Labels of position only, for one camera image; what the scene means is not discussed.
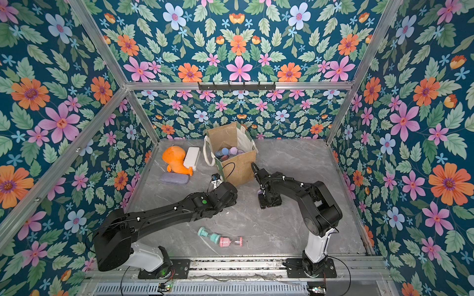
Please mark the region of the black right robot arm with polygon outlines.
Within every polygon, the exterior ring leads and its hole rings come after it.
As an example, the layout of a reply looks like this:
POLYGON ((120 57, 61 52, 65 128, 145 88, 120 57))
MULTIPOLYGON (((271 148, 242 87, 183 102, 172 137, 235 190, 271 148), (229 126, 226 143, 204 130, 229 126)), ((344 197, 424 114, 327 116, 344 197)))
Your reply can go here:
POLYGON ((269 173, 255 163, 251 168, 259 183, 260 208, 279 207, 282 196, 297 202, 304 224, 309 230, 307 245, 302 253, 300 265, 288 265, 293 270, 302 270, 306 276, 315 278, 330 266, 327 254, 331 235, 337 233, 343 213, 334 197, 321 181, 304 183, 281 172, 269 173))

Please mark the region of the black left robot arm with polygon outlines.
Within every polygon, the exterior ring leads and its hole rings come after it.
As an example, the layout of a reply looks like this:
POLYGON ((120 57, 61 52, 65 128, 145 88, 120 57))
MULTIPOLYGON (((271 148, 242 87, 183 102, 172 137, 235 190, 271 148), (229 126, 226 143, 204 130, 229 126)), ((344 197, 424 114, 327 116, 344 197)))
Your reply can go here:
POLYGON ((194 192, 179 202, 152 210, 113 210, 93 234, 98 270, 131 266, 160 277, 167 275, 172 262, 165 248, 150 247, 139 240, 176 224, 212 218, 235 205, 237 197, 237 188, 224 182, 211 192, 194 192))

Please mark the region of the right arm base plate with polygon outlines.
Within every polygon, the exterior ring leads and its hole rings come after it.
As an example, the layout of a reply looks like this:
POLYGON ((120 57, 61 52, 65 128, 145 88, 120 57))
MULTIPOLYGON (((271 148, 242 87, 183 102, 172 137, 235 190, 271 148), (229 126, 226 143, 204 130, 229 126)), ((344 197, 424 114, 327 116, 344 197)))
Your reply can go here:
POLYGON ((286 259, 283 263, 289 278, 336 278, 336 268, 332 259, 324 258, 318 263, 309 259, 286 259))

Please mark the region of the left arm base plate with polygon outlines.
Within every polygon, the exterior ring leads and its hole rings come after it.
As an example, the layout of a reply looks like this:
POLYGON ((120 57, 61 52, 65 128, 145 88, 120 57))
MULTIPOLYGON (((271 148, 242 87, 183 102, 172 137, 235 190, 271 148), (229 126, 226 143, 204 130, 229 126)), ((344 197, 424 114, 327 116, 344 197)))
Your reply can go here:
POLYGON ((190 264, 191 260, 189 259, 171 259, 165 261, 165 263, 155 271, 148 272, 141 270, 138 274, 138 279, 187 279, 190 272, 190 264))

